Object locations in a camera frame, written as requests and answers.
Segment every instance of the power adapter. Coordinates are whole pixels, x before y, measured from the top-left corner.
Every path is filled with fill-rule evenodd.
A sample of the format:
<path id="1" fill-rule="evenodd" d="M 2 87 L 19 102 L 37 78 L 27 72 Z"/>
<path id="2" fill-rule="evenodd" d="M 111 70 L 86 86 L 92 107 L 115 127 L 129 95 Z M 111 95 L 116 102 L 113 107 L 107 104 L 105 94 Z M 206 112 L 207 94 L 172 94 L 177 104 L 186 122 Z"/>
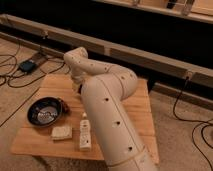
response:
<path id="1" fill-rule="evenodd" d="M 46 62 L 46 60 L 47 58 L 45 57 L 45 55 L 38 52 L 38 53 L 35 53 L 29 59 L 21 62 L 18 66 L 18 69 L 28 74 L 33 72 L 36 68 L 38 68 L 44 62 Z"/>
<path id="2" fill-rule="evenodd" d="M 36 68 L 36 64 L 32 60 L 26 60 L 19 64 L 18 69 L 25 73 L 31 73 Z"/>

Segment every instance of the dark bowl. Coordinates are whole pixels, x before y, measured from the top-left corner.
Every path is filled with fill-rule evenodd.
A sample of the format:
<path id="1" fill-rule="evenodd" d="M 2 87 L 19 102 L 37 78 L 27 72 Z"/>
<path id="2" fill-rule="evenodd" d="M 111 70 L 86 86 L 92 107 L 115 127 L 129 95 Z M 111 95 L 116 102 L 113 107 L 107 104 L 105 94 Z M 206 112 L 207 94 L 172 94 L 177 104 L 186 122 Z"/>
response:
<path id="1" fill-rule="evenodd" d="M 62 104 L 59 99 L 45 97 L 37 100 L 28 110 L 28 121 L 35 126 L 49 126 L 62 114 Z"/>

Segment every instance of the floor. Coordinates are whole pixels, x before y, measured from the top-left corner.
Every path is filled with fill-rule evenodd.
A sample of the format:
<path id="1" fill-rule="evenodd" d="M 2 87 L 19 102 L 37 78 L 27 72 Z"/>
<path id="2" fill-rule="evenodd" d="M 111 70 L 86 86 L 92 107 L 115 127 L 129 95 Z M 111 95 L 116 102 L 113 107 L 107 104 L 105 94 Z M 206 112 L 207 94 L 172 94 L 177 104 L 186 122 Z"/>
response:
<path id="1" fill-rule="evenodd" d="M 17 44 L 0 39 L 0 54 L 13 54 L 16 49 Z M 18 62 L 29 58 L 34 53 L 34 50 L 22 46 L 17 55 Z M 48 62 L 42 66 L 42 69 L 49 72 L 51 69 L 58 67 L 58 65 L 58 63 Z M 6 71 L 8 71 L 8 68 L 0 67 L 0 74 Z M 64 67 L 57 73 L 63 74 L 66 72 L 67 68 Z M 14 84 L 20 85 L 27 83 L 40 75 L 42 75 L 42 73 L 37 70 L 21 82 L 14 82 Z M 10 88 L 7 85 L 0 87 L 0 123 L 2 123 L 38 88 L 41 81 L 42 79 L 28 87 L 19 89 Z M 196 123 L 177 121 L 172 116 L 172 107 L 177 93 L 177 90 L 161 84 L 156 84 L 150 93 L 151 108 L 160 155 L 160 164 L 158 165 L 159 171 L 210 171 L 206 160 L 192 144 L 191 132 Z M 212 101 L 190 94 L 185 94 L 184 97 L 190 97 L 190 100 L 180 100 L 178 103 L 177 112 L 181 117 L 203 120 L 213 118 Z M 33 98 L 0 128 L 0 170 L 45 170 L 44 167 L 31 156 L 13 155 L 10 153 L 11 143 L 32 102 Z M 205 134 L 208 141 L 213 144 L 213 129 L 206 130 Z M 213 150 L 203 143 L 200 137 L 200 129 L 195 132 L 195 140 L 213 164 Z M 50 157 L 45 157 L 44 159 L 51 165 L 54 171 L 107 170 L 104 162 Z"/>

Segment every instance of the cable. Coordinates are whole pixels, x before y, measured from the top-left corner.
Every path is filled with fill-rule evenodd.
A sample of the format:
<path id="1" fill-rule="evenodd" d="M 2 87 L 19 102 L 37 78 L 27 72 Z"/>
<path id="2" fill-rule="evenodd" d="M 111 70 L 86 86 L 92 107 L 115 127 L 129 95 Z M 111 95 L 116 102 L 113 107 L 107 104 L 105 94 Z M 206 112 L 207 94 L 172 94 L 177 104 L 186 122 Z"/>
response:
<path id="1" fill-rule="evenodd" d="M 7 16 L 7 14 L 4 14 L 4 16 L 5 16 L 6 20 L 7 20 L 7 22 L 9 23 L 10 27 L 11 27 L 11 28 L 14 28 L 14 27 L 13 27 L 13 24 L 10 22 L 10 20 L 9 20 L 9 18 L 8 18 L 8 16 Z M 6 72 L 6 73 L 4 73 L 4 74 L 0 74 L 0 78 L 3 79 L 3 82 L 0 83 L 0 87 L 3 86 L 4 84 L 6 84 L 8 74 L 12 73 L 12 72 L 16 69 L 16 66 L 17 66 L 17 58 L 16 58 L 16 55 L 19 53 L 20 48 L 21 48 L 20 39 L 17 38 L 17 37 L 16 37 L 16 39 L 17 39 L 17 41 L 18 41 L 18 48 L 17 48 L 17 50 L 15 51 L 14 54 L 12 54 L 12 55 L 11 55 L 11 54 L 0 54 L 0 57 L 8 57 L 7 59 L 5 59 L 5 60 L 3 60 L 3 61 L 0 62 L 0 64 L 3 64 L 3 65 L 0 65 L 0 67 L 9 66 L 9 65 L 12 66 L 11 70 L 9 70 L 8 72 Z M 14 64 L 5 64 L 5 62 L 8 62 L 8 61 L 11 60 L 11 59 L 14 59 L 14 61 L 15 61 Z"/>
<path id="2" fill-rule="evenodd" d="M 45 73 L 45 72 L 44 72 L 44 73 L 45 73 L 44 75 L 42 75 L 42 76 L 40 76 L 40 77 L 34 79 L 33 81 L 31 81 L 31 82 L 29 82 L 29 83 L 27 83 L 27 84 L 24 84 L 24 85 L 12 85 L 12 84 L 11 84 L 12 80 L 15 80 L 16 78 L 14 78 L 14 77 L 9 77 L 9 79 L 8 79 L 8 81 L 7 81 L 7 85 L 8 85 L 9 87 L 11 87 L 11 88 L 23 88 L 23 87 L 29 86 L 29 85 L 33 84 L 34 82 L 40 80 L 41 78 L 45 77 L 46 74 L 54 73 L 54 72 L 60 70 L 61 68 L 64 67 L 64 65 L 65 65 L 65 63 L 63 62 L 62 65 L 59 66 L 58 68 L 56 68 L 56 69 L 50 71 L 49 73 Z"/>
<path id="3" fill-rule="evenodd" d="M 193 122 L 193 123 L 198 122 L 198 124 L 197 124 L 197 125 L 193 128 L 193 130 L 192 130 L 192 142 L 193 142 L 194 146 L 197 148 L 197 150 L 203 155 L 203 157 L 204 157 L 204 158 L 206 159 L 206 161 L 208 162 L 211 171 L 213 171 L 213 166 L 212 166 L 210 160 L 209 160 L 208 157 L 202 152 L 202 150 L 199 148 L 199 146 L 196 144 L 196 142 L 195 142 L 195 140 L 194 140 L 194 132 L 195 132 L 196 128 L 198 128 L 199 126 L 202 126 L 203 124 L 206 124 L 206 125 L 205 125 L 204 127 L 202 127 L 202 129 L 201 129 L 201 137 L 202 137 L 202 140 L 205 142 L 205 144 L 207 144 L 210 148 L 212 148 L 212 145 L 210 145 L 210 144 L 207 142 L 207 140 L 206 140 L 206 138 L 205 138 L 205 136 L 204 136 L 204 130 L 205 130 L 206 128 L 208 128 L 208 127 L 213 127 L 213 124 L 210 122 L 210 121 L 212 121 L 213 119 L 210 119 L 210 120 L 208 120 L 208 121 L 185 119 L 185 118 L 179 117 L 179 116 L 177 115 L 177 113 L 176 113 L 176 106 L 177 106 L 177 103 L 178 103 L 180 97 L 182 96 L 183 91 L 185 90 L 185 88 L 186 88 L 188 82 L 189 82 L 189 78 L 186 78 L 185 83 L 184 83 L 184 86 L 182 87 L 182 89 L 181 89 L 179 95 L 177 96 L 177 98 L 176 98 L 176 100 L 175 100 L 175 103 L 174 103 L 174 105 L 173 105 L 173 115 L 175 116 L 176 119 L 178 119 L 178 120 L 180 120 L 180 121 L 184 121 L 184 122 Z"/>
<path id="4" fill-rule="evenodd" d="M 196 144 L 195 139 L 194 139 L 194 132 L 195 132 L 196 128 L 198 128 L 198 127 L 201 126 L 202 124 L 205 124 L 205 123 L 204 123 L 204 122 L 201 122 L 201 123 L 199 123 L 198 125 L 196 125 L 196 126 L 193 128 L 193 131 L 192 131 L 192 142 L 193 142 L 194 146 L 198 149 L 198 151 L 203 155 L 203 157 L 204 157 L 204 158 L 206 159 L 206 161 L 208 162 L 211 171 L 213 171 L 213 166 L 212 166 L 210 160 L 209 160 L 208 157 L 202 152 L 202 150 L 201 150 L 200 147 Z"/>
<path id="5" fill-rule="evenodd" d="M 1 128 L 2 126 L 4 126 L 4 124 L 7 123 L 7 121 L 8 121 L 13 115 L 15 115 L 16 112 L 17 112 L 22 106 L 24 106 L 24 104 L 25 104 L 28 100 L 30 100 L 31 97 L 32 97 L 38 90 L 39 90 L 39 89 L 36 89 L 27 99 L 25 99 L 24 102 L 23 102 L 16 110 L 14 110 L 14 111 L 12 112 L 12 114 L 9 115 L 9 116 L 7 117 L 7 119 L 5 119 L 5 120 L 0 124 L 0 128 Z"/>
<path id="6" fill-rule="evenodd" d="M 206 138 L 205 138 L 205 136 L 204 136 L 204 130 L 205 130 L 206 128 L 209 128 L 209 127 L 212 127 L 212 125 L 211 125 L 211 124 L 205 125 L 205 126 L 201 129 L 201 136 L 202 136 L 202 139 L 204 140 L 204 142 L 205 142 L 211 149 L 213 149 L 213 146 L 212 146 L 211 144 L 209 144 L 209 142 L 206 140 Z"/>

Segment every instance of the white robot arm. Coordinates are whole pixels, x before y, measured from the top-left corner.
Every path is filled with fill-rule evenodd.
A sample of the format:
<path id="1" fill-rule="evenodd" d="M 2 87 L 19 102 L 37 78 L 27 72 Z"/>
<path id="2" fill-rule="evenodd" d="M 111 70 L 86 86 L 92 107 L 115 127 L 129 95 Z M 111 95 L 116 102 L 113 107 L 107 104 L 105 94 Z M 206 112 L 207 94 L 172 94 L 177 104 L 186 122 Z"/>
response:
<path id="1" fill-rule="evenodd" d="M 64 54 L 71 77 L 83 84 L 81 98 L 110 171 L 157 171 L 121 100 L 137 87 L 136 74 L 125 67 L 88 59 L 85 48 Z M 86 82 L 84 72 L 95 75 Z"/>

